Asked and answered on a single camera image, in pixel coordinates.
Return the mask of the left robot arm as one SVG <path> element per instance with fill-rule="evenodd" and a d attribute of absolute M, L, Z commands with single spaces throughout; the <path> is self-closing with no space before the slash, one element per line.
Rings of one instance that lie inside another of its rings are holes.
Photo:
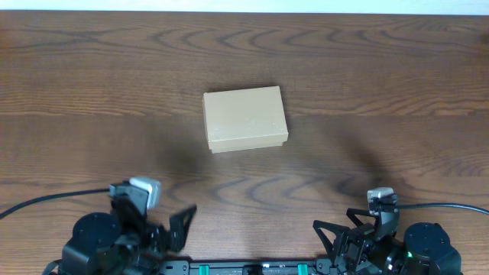
<path fill-rule="evenodd" d="M 180 252 L 197 207 L 170 216 L 170 227 L 147 219 L 146 195 L 111 195 L 111 212 L 83 216 L 59 260 L 43 275 L 159 274 L 168 254 Z"/>

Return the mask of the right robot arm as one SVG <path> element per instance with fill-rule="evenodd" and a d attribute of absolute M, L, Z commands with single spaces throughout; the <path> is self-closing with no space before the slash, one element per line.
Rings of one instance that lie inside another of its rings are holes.
<path fill-rule="evenodd" d="M 396 239 L 395 201 L 348 209 L 353 228 L 315 220 L 313 229 L 331 261 L 330 274 L 461 275 L 461 255 L 441 225 L 419 222 Z"/>

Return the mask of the cardboard box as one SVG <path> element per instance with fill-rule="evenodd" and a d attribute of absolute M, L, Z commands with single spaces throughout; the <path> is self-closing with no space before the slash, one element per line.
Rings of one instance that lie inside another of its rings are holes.
<path fill-rule="evenodd" d="M 279 147 L 289 132 L 279 86 L 206 92 L 206 140 L 212 153 Z"/>

